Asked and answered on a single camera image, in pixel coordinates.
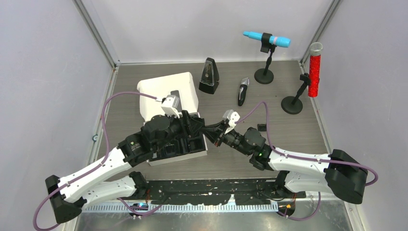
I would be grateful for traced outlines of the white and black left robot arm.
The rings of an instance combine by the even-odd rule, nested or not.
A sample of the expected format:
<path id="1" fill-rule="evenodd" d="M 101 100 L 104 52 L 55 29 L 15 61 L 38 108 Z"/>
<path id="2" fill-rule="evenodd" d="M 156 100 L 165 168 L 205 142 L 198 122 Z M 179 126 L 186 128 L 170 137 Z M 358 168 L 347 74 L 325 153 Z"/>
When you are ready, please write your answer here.
<path id="1" fill-rule="evenodd" d="M 142 199 L 147 195 L 148 183 L 140 172 L 115 181 L 107 179 L 153 157 L 153 154 L 178 138 L 198 135 L 204 119 L 182 111 L 180 118 L 155 115 L 140 131 L 127 136 L 107 156 L 71 175 L 49 176 L 45 182 L 50 203 L 58 224 L 79 216 L 85 207 L 97 200 L 117 197 Z"/>

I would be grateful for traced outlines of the blue microphone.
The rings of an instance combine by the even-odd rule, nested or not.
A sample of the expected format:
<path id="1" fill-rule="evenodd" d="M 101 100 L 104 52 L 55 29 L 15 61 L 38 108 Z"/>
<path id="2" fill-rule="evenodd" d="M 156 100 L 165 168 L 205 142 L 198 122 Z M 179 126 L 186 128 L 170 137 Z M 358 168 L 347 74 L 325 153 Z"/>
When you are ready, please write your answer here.
<path id="1" fill-rule="evenodd" d="M 244 31 L 243 35 L 250 39 L 259 40 L 263 43 L 267 42 L 269 44 L 276 45 L 278 47 L 283 47 L 283 48 L 288 48 L 291 44 L 291 40 L 289 38 L 277 37 L 277 36 L 273 36 L 268 33 Z"/>

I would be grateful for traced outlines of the black metronome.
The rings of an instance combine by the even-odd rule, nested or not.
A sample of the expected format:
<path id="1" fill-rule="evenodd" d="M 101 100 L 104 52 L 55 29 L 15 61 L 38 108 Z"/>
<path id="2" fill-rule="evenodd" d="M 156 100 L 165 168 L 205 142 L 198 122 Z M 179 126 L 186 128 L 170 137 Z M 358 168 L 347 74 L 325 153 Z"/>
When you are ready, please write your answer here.
<path id="1" fill-rule="evenodd" d="M 213 58 L 207 57 L 204 63 L 199 90 L 207 94 L 215 94 L 219 86 L 219 72 Z"/>

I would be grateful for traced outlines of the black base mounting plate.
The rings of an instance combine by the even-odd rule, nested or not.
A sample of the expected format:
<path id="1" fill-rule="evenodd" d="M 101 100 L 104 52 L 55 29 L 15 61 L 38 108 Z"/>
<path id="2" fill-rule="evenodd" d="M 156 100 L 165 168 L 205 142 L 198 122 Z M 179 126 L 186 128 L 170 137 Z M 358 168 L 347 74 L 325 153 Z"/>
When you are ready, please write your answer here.
<path id="1" fill-rule="evenodd" d="M 271 201 L 305 198 L 305 192 L 293 193 L 279 188 L 274 178 L 216 180 L 150 180 L 143 195 L 129 200 L 150 200 L 155 205 L 225 205 L 234 199 L 237 205 L 265 205 Z"/>

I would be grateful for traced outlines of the black stand of red microphone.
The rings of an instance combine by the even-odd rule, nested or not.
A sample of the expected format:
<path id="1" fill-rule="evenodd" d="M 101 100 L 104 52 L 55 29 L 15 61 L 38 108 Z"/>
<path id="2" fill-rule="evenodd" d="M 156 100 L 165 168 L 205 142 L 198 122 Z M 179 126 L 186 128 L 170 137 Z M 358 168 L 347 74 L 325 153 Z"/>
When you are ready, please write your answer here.
<path id="1" fill-rule="evenodd" d="M 299 114 L 302 111 L 303 103 L 299 98 L 310 85 L 310 77 L 308 73 L 301 74 L 300 80 L 303 81 L 303 84 L 298 89 L 296 95 L 287 96 L 281 101 L 281 108 L 283 111 L 291 115 Z"/>

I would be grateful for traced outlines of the black and silver hair clipper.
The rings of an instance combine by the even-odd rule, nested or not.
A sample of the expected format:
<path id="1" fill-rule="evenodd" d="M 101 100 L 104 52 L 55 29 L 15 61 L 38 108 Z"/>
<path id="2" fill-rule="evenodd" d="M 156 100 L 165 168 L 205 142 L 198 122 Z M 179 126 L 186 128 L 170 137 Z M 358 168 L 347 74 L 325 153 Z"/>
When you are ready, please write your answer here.
<path id="1" fill-rule="evenodd" d="M 246 92 L 249 86 L 249 78 L 243 78 L 240 82 L 240 87 L 238 91 L 238 106 L 242 106 L 244 104 L 246 98 Z"/>

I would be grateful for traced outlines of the red glitter microphone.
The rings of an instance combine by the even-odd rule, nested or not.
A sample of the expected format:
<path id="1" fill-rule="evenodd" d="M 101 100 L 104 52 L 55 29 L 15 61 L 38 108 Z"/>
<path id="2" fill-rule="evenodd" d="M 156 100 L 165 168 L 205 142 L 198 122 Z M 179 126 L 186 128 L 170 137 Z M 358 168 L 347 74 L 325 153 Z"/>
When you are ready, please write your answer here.
<path id="1" fill-rule="evenodd" d="M 320 42 L 314 42 L 309 46 L 309 78 L 308 96 L 315 98 L 318 96 L 320 81 L 320 61 L 323 45 Z"/>

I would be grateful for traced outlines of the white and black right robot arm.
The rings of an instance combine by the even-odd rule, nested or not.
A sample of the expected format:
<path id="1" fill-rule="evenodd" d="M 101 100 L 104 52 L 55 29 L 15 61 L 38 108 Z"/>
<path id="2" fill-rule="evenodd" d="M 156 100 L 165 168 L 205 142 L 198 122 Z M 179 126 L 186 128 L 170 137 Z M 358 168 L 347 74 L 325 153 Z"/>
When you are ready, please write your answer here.
<path id="1" fill-rule="evenodd" d="M 225 122 L 200 128 L 215 146 L 226 144 L 249 156 L 259 170 L 279 171 L 275 193 L 288 197 L 303 191 L 332 193 L 337 198 L 359 205 L 368 176 L 367 169 L 342 150 L 330 154 L 305 154 L 266 144 L 266 138 L 255 128 L 242 135 Z"/>

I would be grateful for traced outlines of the white box with black tray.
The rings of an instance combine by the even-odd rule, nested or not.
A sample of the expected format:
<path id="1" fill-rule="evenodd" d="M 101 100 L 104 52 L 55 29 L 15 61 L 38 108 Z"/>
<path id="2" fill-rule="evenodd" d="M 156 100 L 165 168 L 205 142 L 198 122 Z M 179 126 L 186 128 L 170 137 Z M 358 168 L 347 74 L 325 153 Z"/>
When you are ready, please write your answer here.
<path id="1" fill-rule="evenodd" d="M 153 100 L 140 97 L 140 114 L 144 122 L 154 116 L 181 115 L 186 110 L 191 116 L 199 117 L 198 97 L 190 72 L 141 80 L 137 84 L 140 93 L 156 96 Z M 168 164 L 207 155 L 204 135 L 178 138 L 157 151 L 147 163 L 151 166 Z"/>

